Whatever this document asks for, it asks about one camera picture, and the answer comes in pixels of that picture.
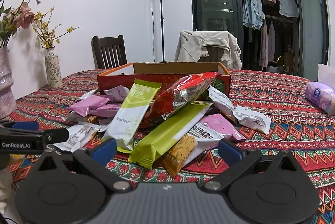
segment red cardboard box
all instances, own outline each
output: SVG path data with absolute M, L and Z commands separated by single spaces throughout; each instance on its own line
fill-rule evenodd
M 98 75 L 100 92 L 123 85 L 131 88 L 135 79 L 162 83 L 161 91 L 171 87 L 181 77 L 205 72 L 220 72 L 218 76 L 226 84 L 229 96 L 231 75 L 220 62 L 132 62 Z

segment artificial rose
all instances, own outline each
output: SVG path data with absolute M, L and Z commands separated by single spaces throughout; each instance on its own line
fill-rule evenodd
M 28 28 L 33 22 L 35 14 L 31 12 L 27 2 L 23 2 L 18 15 L 14 17 L 14 24 L 16 28 Z

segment floral ceramic vase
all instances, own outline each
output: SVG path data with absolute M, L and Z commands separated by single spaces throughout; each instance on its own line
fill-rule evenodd
M 11 90 L 13 84 L 8 48 L 0 47 L 0 119 L 10 115 L 16 109 L 16 101 Z
M 45 56 L 46 76 L 50 88 L 58 88 L 63 85 L 58 56 L 54 50 L 54 47 L 48 48 Z

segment pink ceramic vase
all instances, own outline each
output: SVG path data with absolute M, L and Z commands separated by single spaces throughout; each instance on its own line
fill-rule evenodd
M 8 48 L 0 47 L 0 119 L 10 115 L 16 109 L 15 98 L 11 90 L 13 84 Z

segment table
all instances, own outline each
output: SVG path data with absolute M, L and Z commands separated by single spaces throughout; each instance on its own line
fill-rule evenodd
M 67 106 L 82 94 L 97 87 L 96 76 L 103 70 L 75 73 L 66 77 L 63 87 L 47 87 L 17 100 L 17 110 L 8 119 L 38 121 L 41 129 L 71 125 L 62 118 Z M 246 141 L 242 148 L 255 148 L 263 154 L 273 155 L 280 150 L 290 150 L 317 187 L 320 196 L 318 215 L 313 223 L 335 223 L 335 117 L 329 116 L 304 97 L 308 80 L 301 77 L 267 72 L 231 70 L 230 98 L 234 105 L 249 107 L 272 118 L 269 135 L 246 127 L 238 130 Z M 137 133 L 136 140 L 144 133 Z M 95 137 L 86 146 L 100 142 Z M 118 153 L 107 168 L 121 177 L 136 182 L 171 182 L 172 178 L 160 167 L 146 170 L 127 162 L 128 155 Z M 22 162 L 12 165 L 13 188 L 17 190 L 27 176 L 37 155 L 28 155 Z M 175 182 L 202 184 L 227 169 L 217 149 L 203 153 L 186 166 L 174 179 Z

